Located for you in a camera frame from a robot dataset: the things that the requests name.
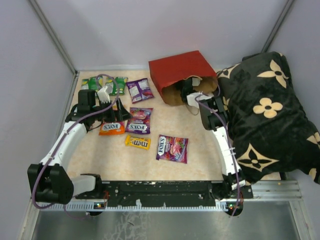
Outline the orange candy bag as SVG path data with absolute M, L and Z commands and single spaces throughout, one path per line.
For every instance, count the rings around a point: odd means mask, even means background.
M 104 122 L 100 129 L 100 136 L 114 136 L 114 135 L 122 135 L 125 133 L 125 122 Z

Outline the purple candy bag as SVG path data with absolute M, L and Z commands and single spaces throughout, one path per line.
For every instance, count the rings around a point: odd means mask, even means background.
M 133 104 L 154 98 L 147 78 L 128 81 L 126 86 Z
M 156 160 L 187 164 L 188 143 L 188 138 L 160 134 L 157 143 Z
M 129 111 L 132 118 L 127 121 L 125 132 L 138 135 L 150 134 L 153 108 L 131 107 Z

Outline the red brown paper bag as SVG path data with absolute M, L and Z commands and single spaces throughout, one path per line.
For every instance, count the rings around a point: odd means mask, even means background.
M 181 96 L 181 88 L 188 79 L 196 85 L 190 89 L 210 94 L 217 90 L 217 74 L 198 50 L 167 56 L 148 62 L 149 73 L 163 102 L 171 107 L 187 103 Z

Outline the yellow chocolate candy packet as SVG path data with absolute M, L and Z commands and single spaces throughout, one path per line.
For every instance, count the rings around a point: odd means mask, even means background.
M 151 140 L 149 138 L 128 135 L 124 141 L 126 146 L 135 147 L 143 150 L 149 150 Z

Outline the green yellow snack bag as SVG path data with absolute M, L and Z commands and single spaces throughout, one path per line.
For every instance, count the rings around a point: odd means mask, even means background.
M 118 93 L 120 96 L 125 94 L 126 82 L 128 77 L 117 76 L 112 80 L 110 77 L 106 78 L 105 86 L 107 86 L 107 93 L 110 96 L 116 96 Z
M 96 92 L 101 89 L 103 85 L 103 77 L 93 76 L 90 78 L 84 78 L 81 81 L 81 90 L 95 90 Z

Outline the black floral pillow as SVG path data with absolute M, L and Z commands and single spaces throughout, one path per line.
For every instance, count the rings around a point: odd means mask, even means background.
M 286 57 L 250 55 L 217 73 L 228 135 L 245 180 L 300 170 L 320 181 L 320 133 L 296 96 Z

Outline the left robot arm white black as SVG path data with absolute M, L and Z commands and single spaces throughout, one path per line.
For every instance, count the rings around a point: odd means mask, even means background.
M 38 164 L 31 164 L 27 176 L 33 205 L 46 209 L 54 204 L 68 204 L 75 196 L 87 193 L 97 199 L 104 186 L 98 174 L 85 173 L 70 178 L 67 168 L 79 143 L 92 125 L 123 122 L 132 118 L 119 97 L 110 99 L 107 88 L 99 91 L 83 89 L 78 92 L 78 103 L 65 119 L 61 134 L 49 153 Z

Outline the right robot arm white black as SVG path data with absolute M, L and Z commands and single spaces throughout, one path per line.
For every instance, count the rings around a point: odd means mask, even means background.
M 191 76 L 174 84 L 183 103 L 199 110 L 203 127 L 213 134 L 219 148 L 223 178 L 221 198 L 241 198 L 241 188 L 246 185 L 242 168 L 237 163 L 235 148 L 228 136 L 228 114 L 220 95 L 196 91 L 201 79 Z

